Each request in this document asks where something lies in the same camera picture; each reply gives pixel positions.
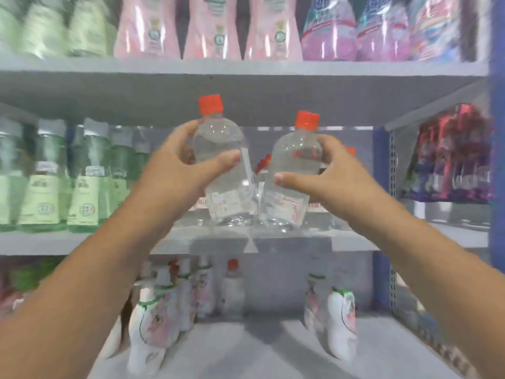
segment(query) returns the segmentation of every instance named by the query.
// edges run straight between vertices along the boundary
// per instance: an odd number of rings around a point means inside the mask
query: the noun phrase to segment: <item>white shelf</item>
[[[357,320],[357,359],[330,355],[298,320],[198,324],[170,350],[163,379],[458,379],[459,376],[395,320]],[[127,377],[129,349],[97,361],[88,379]]]
[[[488,233],[447,225],[433,225],[465,248],[486,248]],[[88,234],[57,231],[43,234],[0,234],[3,255],[67,255]],[[289,234],[265,232],[253,227],[176,227],[152,254],[218,254],[263,252],[374,251],[377,246],[353,231],[316,229]]]
[[[173,127],[199,116],[198,97],[220,93],[242,126],[292,126],[299,109],[322,126],[410,124],[486,87],[486,63],[317,63],[163,59],[0,59],[0,101],[78,123]]]

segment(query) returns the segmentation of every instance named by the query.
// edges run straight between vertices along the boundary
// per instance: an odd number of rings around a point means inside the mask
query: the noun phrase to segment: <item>fingernail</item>
[[[275,173],[274,174],[274,182],[276,185],[282,185],[282,182],[284,181],[284,176],[282,173]]]
[[[224,152],[224,156],[231,164],[235,165],[240,161],[242,153],[240,152],[240,150],[234,149]]]

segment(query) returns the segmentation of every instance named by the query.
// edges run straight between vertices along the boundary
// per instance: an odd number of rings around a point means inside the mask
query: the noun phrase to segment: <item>pink bottle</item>
[[[237,0],[189,0],[184,59],[242,60],[238,46]]]
[[[302,61],[296,0],[249,0],[251,22],[244,59]]]
[[[403,3],[386,4],[375,16],[367,16],[357,28],[358,61],[407,61],[410,32]]]
[[[312,0],[301,50],[305,61],[356,60],[356,20],[348,0]]]
[[[175,4],[176,0],[123,0],[114,57],[180,59]]]

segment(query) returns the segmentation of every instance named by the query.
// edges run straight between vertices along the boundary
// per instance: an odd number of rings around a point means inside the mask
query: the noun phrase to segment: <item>hand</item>
[[[135,188],[122,206],[135,205],[146,228],[166,234],[172,224],[201,197],[205,187],[240,161],[239,150],[229,150],[195,165],[188,165],[192,152],[187,141],[201,120],[175,129],[153,153]]]
[[[365,167],[331,135],[319,135],[323,161],[321,175],[276,173],[275,184],[308,194],[333,215],[359,227],[377,200],[391,199]]]

